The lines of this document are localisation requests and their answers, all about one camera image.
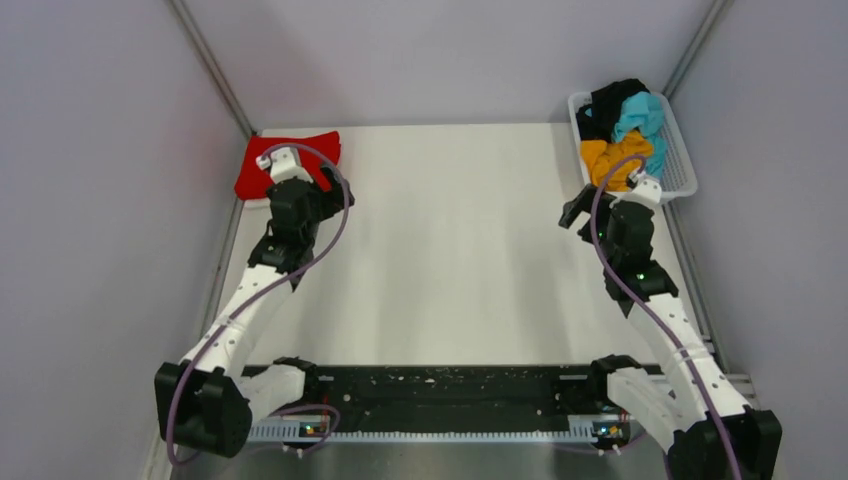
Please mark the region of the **aluminium frame post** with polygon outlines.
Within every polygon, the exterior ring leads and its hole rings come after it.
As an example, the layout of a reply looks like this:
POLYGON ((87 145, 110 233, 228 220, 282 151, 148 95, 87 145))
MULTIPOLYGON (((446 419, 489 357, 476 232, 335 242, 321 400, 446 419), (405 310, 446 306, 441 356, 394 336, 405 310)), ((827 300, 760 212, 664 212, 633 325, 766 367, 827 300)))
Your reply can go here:
POLYGON ((710 35, 726 15, 727 10, 734 3, 734 0, 713 0, 710 3, 702 21, 683 51, 680 59, 677 61, 662 90, 662 93, 666 98, 671 99, 674 96, 710 35))
POLYGON ((184 0, 165 0, 164 3, 171 10, 177 25, 186 37, 189 47, 197 56, 228 114, 236 123, 243 136, 249 139, 256 131, 237 99, 200 25, 194 18, 188 2, 184 0))

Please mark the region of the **red folded t shirt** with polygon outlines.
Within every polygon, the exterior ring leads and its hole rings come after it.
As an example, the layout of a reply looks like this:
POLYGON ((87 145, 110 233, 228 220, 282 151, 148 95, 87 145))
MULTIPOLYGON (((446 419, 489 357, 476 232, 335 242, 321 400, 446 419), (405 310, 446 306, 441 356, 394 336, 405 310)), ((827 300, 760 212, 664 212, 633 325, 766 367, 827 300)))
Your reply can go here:
POLYGON ((246 147, 239 176, 234 185, 236 196, 247 202, 267 201, 267 191, 275 182, 293 173, 302 179, 309 174, 324 192, 331 190, 331 173, 324 173, 321 153, 334 165, 341 157, 338 131, 303 138, 253 136, 246 147))

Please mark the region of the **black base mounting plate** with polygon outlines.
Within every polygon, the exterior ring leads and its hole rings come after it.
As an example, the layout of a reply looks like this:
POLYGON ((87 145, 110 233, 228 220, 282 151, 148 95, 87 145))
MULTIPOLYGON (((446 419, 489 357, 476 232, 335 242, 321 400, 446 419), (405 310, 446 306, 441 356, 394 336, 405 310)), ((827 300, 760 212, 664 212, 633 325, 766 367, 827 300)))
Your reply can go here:
POLYGON ((344 433, 566 432, 628 421, 594 395, 587 365, 315 366, 296 405, 324 404, 344 433))

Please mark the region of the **orange t shirt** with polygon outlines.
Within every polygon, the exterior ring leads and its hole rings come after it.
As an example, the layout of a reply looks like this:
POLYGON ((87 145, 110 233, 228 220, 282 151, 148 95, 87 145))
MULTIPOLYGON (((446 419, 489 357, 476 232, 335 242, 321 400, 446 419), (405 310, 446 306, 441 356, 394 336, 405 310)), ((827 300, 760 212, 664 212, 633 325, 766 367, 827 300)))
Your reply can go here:
MULTIPOLYGON (((589 180, 595 186, 600 186, 610 170, 623 159, 630 156, 642 156, 648 159, 653 153, 653 145, 636 130, 627 133, 618 143, 608 143, 604 140, 584 140, 580 143, 580 156, 587 169, 589 180)), ((638 160, 631 160, 624 164, 608 181, 607 190, 626 191, 628 175, 639 166, 638 160)))

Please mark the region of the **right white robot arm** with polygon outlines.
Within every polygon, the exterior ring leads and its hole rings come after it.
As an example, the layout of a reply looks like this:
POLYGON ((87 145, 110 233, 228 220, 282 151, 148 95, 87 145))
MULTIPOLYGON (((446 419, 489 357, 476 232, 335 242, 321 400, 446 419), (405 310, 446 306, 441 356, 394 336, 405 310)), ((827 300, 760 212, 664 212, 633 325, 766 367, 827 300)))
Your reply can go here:
POLYGON ((666 380, 659 387, 628 355, 591 364, 586 397, 600 412, 622 408, 662 448, 672 479, 771 479, 783 429, 752 405, 718 365, 685 311, 670 274, 655 259, 654 214, 660 186, 650 177, 614 195, 588 184, 563 206, 603 268, 606 292, 645 340, 666 380))

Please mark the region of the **black t shirt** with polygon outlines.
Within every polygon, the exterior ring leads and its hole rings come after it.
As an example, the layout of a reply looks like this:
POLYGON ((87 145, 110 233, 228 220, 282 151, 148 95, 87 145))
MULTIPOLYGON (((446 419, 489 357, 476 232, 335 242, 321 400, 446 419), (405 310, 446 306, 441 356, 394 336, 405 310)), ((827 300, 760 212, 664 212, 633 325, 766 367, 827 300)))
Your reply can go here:
POLYGON ((642 92, 649 92, 649 89, 634 78, 615 81, 593 91, 591 101, 580 107, 576 113, 580 138, 583 141, 610 142, 624 101, 642 92))

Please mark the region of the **left aluminium frame post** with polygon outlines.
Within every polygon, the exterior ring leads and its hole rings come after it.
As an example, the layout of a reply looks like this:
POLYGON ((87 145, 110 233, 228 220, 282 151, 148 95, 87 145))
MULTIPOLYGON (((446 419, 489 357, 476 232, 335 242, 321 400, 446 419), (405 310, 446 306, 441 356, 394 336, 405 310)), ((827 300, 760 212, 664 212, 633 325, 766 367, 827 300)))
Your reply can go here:
POLYGON ((200 25, 194 18, 188 2, 184 0, 165 0, 164 3, 171 10, 177 25, 186 37, 189 47, 197 56, 228 114, 236 123, 243 136, 249 139, 256 131, 237 99, 200 25))

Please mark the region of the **white plastic basket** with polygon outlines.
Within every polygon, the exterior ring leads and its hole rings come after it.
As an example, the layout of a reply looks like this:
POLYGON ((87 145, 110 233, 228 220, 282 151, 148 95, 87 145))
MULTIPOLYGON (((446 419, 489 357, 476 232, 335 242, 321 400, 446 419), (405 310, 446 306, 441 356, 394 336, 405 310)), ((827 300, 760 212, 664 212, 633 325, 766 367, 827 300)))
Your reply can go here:
MULTIPOLYGON (((698 181, 696 179, 694 167, 683 136, 668 99, 661 92, 652 91, 652 94, 659 99, 665 115, 664 125, 659 132, 660 137, 667 145, 664 171, 660 179, 662 189, 660 205, 663 206, 672 200, 691 197, 694 195, 698 189, 698 181)), ((588 105, 590 102, 591 94, 589 92, 575 92, 567 99, 572 136, 577 153, 576 163, 584 185, 590 183, 590 177, 585 162, 580 155, 579 147, 581 136, 579 134, 576 114, 579 108, 584 105, 588 105)))

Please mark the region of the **cyan t shirt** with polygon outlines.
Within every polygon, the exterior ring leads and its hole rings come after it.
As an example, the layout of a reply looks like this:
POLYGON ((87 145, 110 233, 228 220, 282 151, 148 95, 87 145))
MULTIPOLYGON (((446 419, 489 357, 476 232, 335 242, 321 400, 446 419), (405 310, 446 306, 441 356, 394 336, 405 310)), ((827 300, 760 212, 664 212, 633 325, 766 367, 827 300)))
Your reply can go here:
POLYGON ((611 138, 621 141, 628 133, 638 130, 642 137, 654 148, 647 159, 645 170, 657 179, 661 179, 665 170, 668 143, 662 136, 665 125, 665 111, 660 99, 649 92, 639 92, 621 104, 618 122, 614 125, 611 138))

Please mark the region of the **right aluminium frame post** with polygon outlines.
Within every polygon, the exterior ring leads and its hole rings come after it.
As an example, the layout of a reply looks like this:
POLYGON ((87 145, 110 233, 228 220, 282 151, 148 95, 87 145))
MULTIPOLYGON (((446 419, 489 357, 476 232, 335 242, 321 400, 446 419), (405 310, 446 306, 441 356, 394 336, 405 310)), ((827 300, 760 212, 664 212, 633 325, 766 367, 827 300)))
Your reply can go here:
POLYGON ((734 0, 713 0, 710 3, 702 21, 683 51, 680 59, 677 61, 662 90, 662 93, 666 98, 671 99, 674 96, 710 35, 726 15, 727 10, 734 3, 734 0))

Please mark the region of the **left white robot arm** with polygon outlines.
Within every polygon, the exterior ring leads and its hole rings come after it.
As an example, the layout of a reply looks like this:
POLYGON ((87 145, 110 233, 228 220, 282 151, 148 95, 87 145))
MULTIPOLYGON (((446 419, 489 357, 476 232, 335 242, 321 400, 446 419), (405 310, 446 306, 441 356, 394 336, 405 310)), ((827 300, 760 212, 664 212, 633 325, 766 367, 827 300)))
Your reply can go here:
POLYGON ((179 458, 178 448, 232 458, 258 421, 288 406, 308 413, 320 401, 304 367, 271 365, 253 377, 243 371, 272 317, 340 240, 355 199, 336 161, 314 147, 274 145, 256 164, 272 180, 264 233, 209 330, 154 377, 160 436, 174 466, 193 460, 179 458))

